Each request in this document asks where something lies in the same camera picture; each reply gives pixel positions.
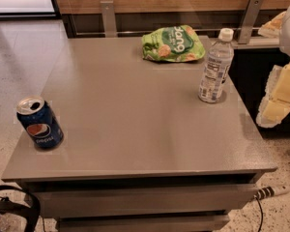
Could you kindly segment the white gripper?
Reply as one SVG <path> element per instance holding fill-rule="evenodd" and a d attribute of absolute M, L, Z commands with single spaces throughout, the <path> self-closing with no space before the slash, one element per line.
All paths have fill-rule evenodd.
<path fill-rule="evenodd" d="M 279 37 L 280 51 L 290 56 L 290 6 L 286 12 L 263 24 L 258 34 L 267 38 Z M 265 92 L 258 108 L 256 123 L 262 128 L 273 128 L 290 113 L 290 64 L 284 67 L 274 65 Z"/>

